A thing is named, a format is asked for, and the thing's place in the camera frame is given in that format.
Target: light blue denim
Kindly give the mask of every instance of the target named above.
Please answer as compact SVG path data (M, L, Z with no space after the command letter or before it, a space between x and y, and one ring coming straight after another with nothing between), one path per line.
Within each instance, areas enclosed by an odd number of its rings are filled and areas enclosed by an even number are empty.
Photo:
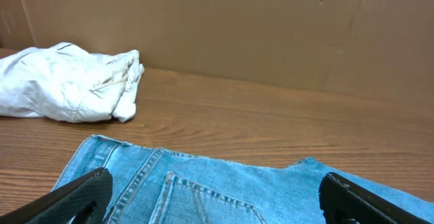
M104 166L113 176L107 223L325 223L318 189L337 172L395 205L434 222L434 204L306 158L287 168L246 166L91 136L54 189Z

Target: wooden table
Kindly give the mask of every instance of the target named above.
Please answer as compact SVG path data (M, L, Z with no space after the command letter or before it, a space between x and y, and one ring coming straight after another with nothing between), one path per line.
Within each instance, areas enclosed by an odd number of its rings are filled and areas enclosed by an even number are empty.
M49 192L91 134L260 166L313 156L434 201L433 129L433 109L147 69L125 124L0 117L0 214Z

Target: crumpled white fabric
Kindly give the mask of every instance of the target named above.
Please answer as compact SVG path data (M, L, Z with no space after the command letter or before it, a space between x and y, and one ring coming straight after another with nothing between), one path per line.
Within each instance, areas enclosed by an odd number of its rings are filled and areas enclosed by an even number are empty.
M136 113L139 53L89 54L71 43L0 59L0 115L125 122Z

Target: cardboard wall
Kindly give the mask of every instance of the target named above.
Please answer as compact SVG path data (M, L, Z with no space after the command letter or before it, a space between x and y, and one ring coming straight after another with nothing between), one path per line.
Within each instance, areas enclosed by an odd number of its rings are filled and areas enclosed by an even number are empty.
M150 67L434 106L434 0L15 1L2 9L30 35L7 37L23 45L138 49Z

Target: denim garment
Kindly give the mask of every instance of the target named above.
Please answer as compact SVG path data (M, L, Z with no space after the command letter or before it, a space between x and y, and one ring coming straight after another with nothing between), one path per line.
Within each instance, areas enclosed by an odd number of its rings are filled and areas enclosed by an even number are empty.
M313 158L287 168L246 166L104 136L91 136L81 144L54 189L100 166L113 176L104 218L109 224L325 223L318 189L330 171L434 222L434 204Z

